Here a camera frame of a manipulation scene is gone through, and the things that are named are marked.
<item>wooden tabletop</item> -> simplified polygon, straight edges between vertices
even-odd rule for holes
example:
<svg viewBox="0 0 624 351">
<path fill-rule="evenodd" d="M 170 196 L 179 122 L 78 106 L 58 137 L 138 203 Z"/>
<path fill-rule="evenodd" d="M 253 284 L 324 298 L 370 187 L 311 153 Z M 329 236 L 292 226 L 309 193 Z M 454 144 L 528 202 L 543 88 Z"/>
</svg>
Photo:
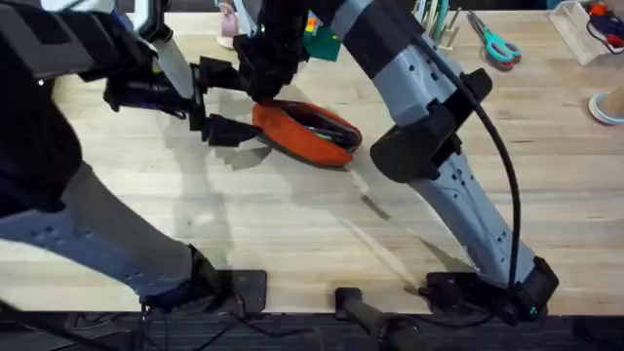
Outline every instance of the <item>wooden tabletop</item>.
<svg viewBox="0 0 624 351">
<path fill-rule="evenodd" d="M 209 36 L 218 29 L 215 16 L 168 15 L 189 60 L 235 60 Z M 523 240 L 561 280 L 551 313 L 624 314 L 624 130 L 597 124 L 586 107 L 592 94 L 622 82 L 623 65 L 581 68 L 545 13 L 480 16 L 521 48 L 523 62 L 509 73 L 489 67 L 463 15 L 449 55 L 466 71 L 484 66 L 494 81 L 484 106 L 519 174 Z M 358 286 L 382 310 L 427 312 L 404 287 L 427 272 L 470 269 L 431 208 L 372 164 L 368 149 L 391 119 L 345 50 L 338 63 L 308 63 L 281 98 L 313 101 L 361 129 L 364 144 L 347 172 L 311 168 L 257 141 L 210 148 L 168 115 L 112 112 L 102 85 L 66 78 L 55 95 L 87 162 L 126 204 L 217 267 L 265 269 L 268 311 L 330 311 L 334 288 Z M 244 94 L 222 90 L 209 91 L 206 102 L 209 112 L 239 120 L 249 120 L 253 106 Z M 484 128 L 471 118 L 460 136 L 478 180 L 509 221 L 507 179 Z M 129 288 L 8 243 L 0 244 L 0 296 L 31 310 L 138 309 Z"/>
</svg>

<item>scissors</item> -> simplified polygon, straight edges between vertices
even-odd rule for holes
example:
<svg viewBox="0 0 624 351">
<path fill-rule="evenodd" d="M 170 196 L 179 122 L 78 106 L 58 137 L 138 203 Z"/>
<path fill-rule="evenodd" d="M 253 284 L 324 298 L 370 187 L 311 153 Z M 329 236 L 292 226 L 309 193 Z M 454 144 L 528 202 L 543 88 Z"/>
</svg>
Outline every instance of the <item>scissors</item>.
<svg viewBox="0 0 624 351">
<path fill-rule="evenodd" d="M 474 12 L 468 12 L 468 20 L 484 40 L 487 60 L 490 64 L 502 71 L 509 71 L 514 68 L 514 65 L 520 63 L 523 55 L 517 46 L 492 33 Z"/>
</svg>

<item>teal scissors handle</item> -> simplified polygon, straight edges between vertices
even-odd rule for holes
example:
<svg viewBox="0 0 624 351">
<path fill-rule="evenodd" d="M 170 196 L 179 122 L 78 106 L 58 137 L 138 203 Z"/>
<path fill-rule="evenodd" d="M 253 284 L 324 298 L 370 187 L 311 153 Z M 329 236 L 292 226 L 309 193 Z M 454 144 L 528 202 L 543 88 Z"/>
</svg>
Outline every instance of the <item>teal scissors handle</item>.
<svg viewBox="0 0 624 351">
<path fill-rule="evenodd" d="M 487 53 L 500 62 L 518 63 L 523 58 L 520 49 L 514 44 L 506 42 L 503 38 L 485 28 L 484 39 L 486 40 Z"/>
</svg>

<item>gray robot arm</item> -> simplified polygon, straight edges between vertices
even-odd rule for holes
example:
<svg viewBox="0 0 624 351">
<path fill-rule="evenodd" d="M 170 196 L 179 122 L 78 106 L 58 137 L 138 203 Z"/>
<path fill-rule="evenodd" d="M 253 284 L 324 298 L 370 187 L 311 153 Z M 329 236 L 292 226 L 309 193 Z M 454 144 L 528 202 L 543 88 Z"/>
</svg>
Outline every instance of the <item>gray robot arm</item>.
<svg viewBox="0 0 624 351">
<path fill-rule="evenodd" d="M 321 0 L 310 1 L 310 8 L 331 24 L 395 122 L 371 148 L 375 165 L 416 190 L 475 264 L 476 274 L 430 273 L 430 297 L 466 300 L 510 324 L 546 313 L 557 276 L 522 242 L 516 243 L 514 256 L 512 230 L 476 181 L 456 135 L 475 103 L 491 90 L 487 74 L 462 72 L 437 51 L 409 12 L 387 1 Z M 503 302 L 488 306 L 489 300 Z"/>
</svg>

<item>green object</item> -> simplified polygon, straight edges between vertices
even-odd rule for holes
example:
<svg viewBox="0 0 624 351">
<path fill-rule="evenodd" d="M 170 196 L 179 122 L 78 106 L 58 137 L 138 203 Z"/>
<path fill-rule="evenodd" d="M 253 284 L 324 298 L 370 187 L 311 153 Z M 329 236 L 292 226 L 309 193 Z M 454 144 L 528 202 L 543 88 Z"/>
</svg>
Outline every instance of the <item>green object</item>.
<svg viewBox="0 0 624 351">
<path fill-rule="evenodd" d="M 303 46 L 312 58 L 332 62 L 338 60 L 340 39 L 333 34 L 332 29 L 327 25 L 319 27 L 316 35 L 306 31 L 303 34 Z"/>
</svg>

